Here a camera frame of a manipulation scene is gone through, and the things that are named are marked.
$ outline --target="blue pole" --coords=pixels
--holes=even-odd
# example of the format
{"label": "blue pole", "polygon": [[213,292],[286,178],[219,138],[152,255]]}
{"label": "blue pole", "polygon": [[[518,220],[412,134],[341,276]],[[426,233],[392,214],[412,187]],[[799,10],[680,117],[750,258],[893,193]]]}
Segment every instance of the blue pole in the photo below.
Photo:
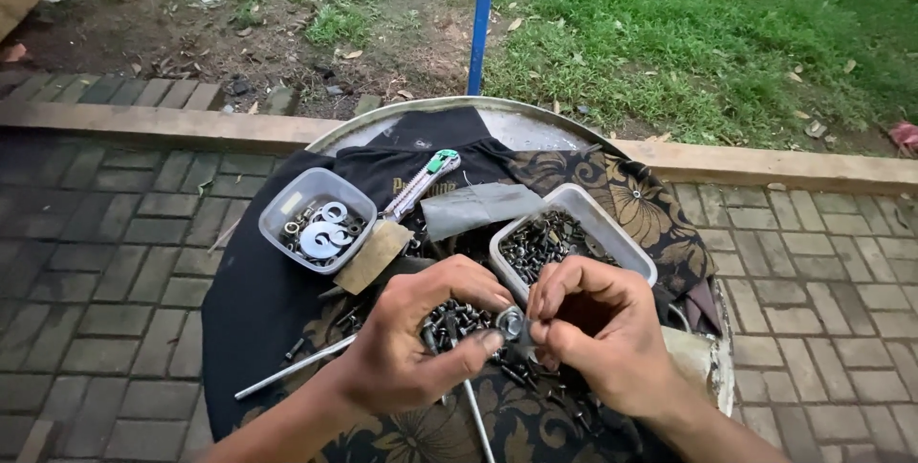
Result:
{"label": "blue pole", "polygon": [[481,67],[485,59],[485,40],[488,39],[488,17],[491,0],[475,0],[475,26],[472,29],[472,58],[468,62],[466,95],[481,93]]}

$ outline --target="green utility knife slider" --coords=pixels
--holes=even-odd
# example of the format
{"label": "green utility knife slider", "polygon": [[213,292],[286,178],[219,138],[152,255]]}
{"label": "green utility knife slider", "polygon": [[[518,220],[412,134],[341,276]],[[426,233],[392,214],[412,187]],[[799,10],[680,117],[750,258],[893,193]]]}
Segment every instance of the green utility knife slider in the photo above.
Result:
{"label": "green utility knife slider", "polygon": [[414,206],[418,204],[424,193],[430,189],[430,186],[437,183],[437,180],[443,175],[458,167],[459,162],[459,153],[454,150],[436,152],[430,162],[424,165],[424,168],[411,178],[407,186],[379,214],[379,217],[384,220],[400,222],[407,216],[408,212],[414,210]]}

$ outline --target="clear plastic container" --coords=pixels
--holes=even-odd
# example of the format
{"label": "clear plastic container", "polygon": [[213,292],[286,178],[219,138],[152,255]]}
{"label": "clear plastic container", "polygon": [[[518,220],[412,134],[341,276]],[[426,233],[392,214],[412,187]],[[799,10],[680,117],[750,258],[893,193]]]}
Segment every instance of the clear plastic container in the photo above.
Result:
{"label": "clear plastic container", "polygon": [[[586,233],[600,243],[607,254],[611,255],[625,269],[637,271],[651,287],[656,283],[656,265],[647,253],[628,235],[622,226],[600,207],[600,204],[576,184],[564,184],[545,197],[549,210],[568,212]],[[500,242],[515,232],[523,223],[538,216],[527,216],[512,221],[491,238],[488,246],[491,265],[497,276],[513,294],[517,303],[525,307],[529,301],[529,286],[513,271],[507,259],[500,254]]]}
{"label": "clear plastic container", "polygon": [[[303,257],[288,250],[278,240],[288,223],[295,214],[303,211],[307,206],[320,207],[330,201],[338,201],[347,207],[348,213],[359,216],[366,221],[363,231],[348,246],[347,251],[338,255],[338,260],[327,266],[315,265]],[[258,217],[258,230],[268,242],[273,244],[286,256],[298,264],[321,273],[331,275],[337,273],[352,258],[373,231],[376,223],[376,204],[366,194],[354,187],[344,178],[328,169],[314,167],[290,182],[287,187],[274,197]]]}

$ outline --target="brick pavement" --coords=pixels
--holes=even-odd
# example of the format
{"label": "brick pavement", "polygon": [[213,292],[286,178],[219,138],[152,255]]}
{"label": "brick pavement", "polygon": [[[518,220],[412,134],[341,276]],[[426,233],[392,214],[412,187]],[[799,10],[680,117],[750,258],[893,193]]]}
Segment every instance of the brick pavement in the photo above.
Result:
{"label": "brick pavement", "polygon": [[[187,461],[209,443],[197,308],[221,250],[207,247],[277,164],[0,144],[0,461],[36,419],[63,424],[52,457],[68,460]],[[911,202],[670,189],[728,297],[734,418],[798,463],[918,457]]]}

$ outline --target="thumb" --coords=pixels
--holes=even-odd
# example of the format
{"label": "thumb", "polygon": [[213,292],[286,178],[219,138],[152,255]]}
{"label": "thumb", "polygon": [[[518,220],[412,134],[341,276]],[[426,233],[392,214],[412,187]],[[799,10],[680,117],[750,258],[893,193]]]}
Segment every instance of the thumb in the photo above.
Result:
{"label": "thumb", "polygon": [[547,328],[542,326],[533,338],[536,341],[544,339],[546,350],[561,362],[577,369],[589,368],[597,360],[596,355],[601,349],[599,341],[563,320],[552,320]]}
{"label": "thumb", "polygon": [[453,350],[419,364],[418,376],[431,386],[451,388],[466,378],[478,375],[488,357],[503,343],[504,336],[499,331],[475,332],[456,344]]}

